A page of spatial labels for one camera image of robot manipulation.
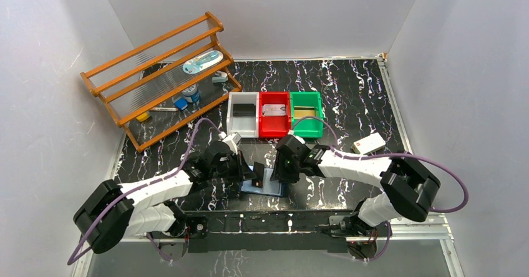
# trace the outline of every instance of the marble tabletop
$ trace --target marble tabletop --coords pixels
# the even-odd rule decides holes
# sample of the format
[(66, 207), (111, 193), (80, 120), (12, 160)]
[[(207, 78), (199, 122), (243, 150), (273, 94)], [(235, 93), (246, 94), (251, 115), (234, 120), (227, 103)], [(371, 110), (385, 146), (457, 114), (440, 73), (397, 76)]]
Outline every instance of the marble tabletop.
[[(353, 142), (373, 132), (386, 140), (384, 152), (404, 149), (375, 59), (248, 61), (236, 62), (230, 70), (244, 91), (320, 92), (326, 121), (334, 127), (343, 151), (351, 152)], [(224, 102), (204, 117), (225, 130), (226, 110), (227, 102)], [(125, 140), (115, 180), (136, 182), (177, 167), (193, 128), (193, 123), (188, 124), (142, 153)], [(217, 138), (213, 128), (201, 126), (194, 149), (200, 151)], [(277, 141), (243, 139), (241, 150), (250, 165), (261, 162), (272, 167)], [(332, 135), (324, 130), (318, 143), (331, 144)], [(177, 203), (187, 211), (352, 210), (364, 198), (379, 193), (378, 188), (343, 178), (301, 175), (298, 183), (287, 188), (283, 198), (241, 193), (238, 184), (213, 180), (210, 187), (179, 198)]]

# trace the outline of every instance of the wooden rack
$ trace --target wooden rack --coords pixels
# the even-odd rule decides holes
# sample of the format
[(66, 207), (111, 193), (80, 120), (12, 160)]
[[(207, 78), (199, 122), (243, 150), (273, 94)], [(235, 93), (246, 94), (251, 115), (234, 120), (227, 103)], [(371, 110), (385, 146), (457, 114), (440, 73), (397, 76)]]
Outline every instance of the wooden rack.
[[(229, 92), (242, 91), (242, 86), (228, 70), (233, 58), (216, 36), (223, 30), (222, 23), (206, 12), (204, 16), (80, 75), (92, 95), (99, 97), (114, 122), (125, 130), (134, 147), (142, 152), (228, 99)], [(211, 50), (224, 55), (219, 63), (197, 74), (182, 71), (182, 64), (187, 60)], [(150, 72), (154, 66), (161, 67), (161, 62), (168, 64)], [(205, 80), (219, 70), (228, 74), (228, 81), (223, 86), (213, 86), (210, 80)], [(205, 99), (190, 105), (189, 110), (174, 114), (150, 112), (152, 118), (145, 123), (135, 119), (153, 107), (171, 106), (181, 91), (194, 84), (198, 84), (199, 90), (203, 87), (209, 92), (204, 95)], [(155, 132), (146, 134), (145, 130)]]

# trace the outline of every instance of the yellow sponge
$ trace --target yellow sponge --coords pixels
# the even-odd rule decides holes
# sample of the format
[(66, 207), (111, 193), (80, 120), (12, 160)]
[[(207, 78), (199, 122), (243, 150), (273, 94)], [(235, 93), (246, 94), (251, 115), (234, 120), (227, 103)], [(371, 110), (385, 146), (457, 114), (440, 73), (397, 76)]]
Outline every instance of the yellow sponge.
[(139, 122), (143, 122), (143, 121), (145, 121), (145, 120), (147, 120), (149, 118), (150, 118), (150, 115), (148, 114), (148, 112), (145, 112), (145, 113), (139, 115), (138, 117), (136, 117), (136, 120), (138, 120)]

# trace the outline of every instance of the white wall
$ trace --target white wall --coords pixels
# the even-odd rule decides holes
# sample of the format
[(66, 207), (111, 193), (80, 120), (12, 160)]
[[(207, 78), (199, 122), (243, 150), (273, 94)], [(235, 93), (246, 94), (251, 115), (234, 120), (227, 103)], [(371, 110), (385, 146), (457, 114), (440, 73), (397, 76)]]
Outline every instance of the white wall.
[[(389, 55), (415, 153), (459, 173), (448, 216), (467, 276), (527, 276), (529, 0), (417, 0)], [(443, 177), (438, 206), (461, 191)]]
[(81, 71), (131, 49), (108, 0), (0, 0), (0, 275), (68, 276), (120, 130)]
[(110, 0), (134, 46), (211, 11), (239, 59), (387, 52), (415, 0)]

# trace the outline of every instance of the green bin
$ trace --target green bin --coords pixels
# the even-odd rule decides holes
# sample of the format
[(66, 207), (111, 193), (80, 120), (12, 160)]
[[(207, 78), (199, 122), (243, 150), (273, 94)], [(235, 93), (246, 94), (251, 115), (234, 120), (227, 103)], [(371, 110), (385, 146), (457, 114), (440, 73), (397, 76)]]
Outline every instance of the green bin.
[[(323, 119), (319, 92), (290, 92), (292, 126), (299, 120), (299, 118), (294, 118), (295, 107), (314, 107), (315, 117)], [(314, 119), (305, 119), (296, 126), (294, 134), (302, 138), (321, 138), (323, 123)]]

